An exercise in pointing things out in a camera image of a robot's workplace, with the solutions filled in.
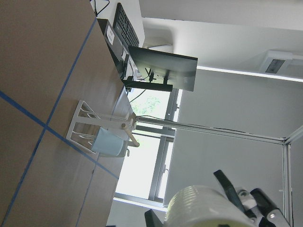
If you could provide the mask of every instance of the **keyboard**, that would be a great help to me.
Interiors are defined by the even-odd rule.
[[[139,39],[120,2],[117,4],[113,28],[127,49],[128,46],[139,46]]]

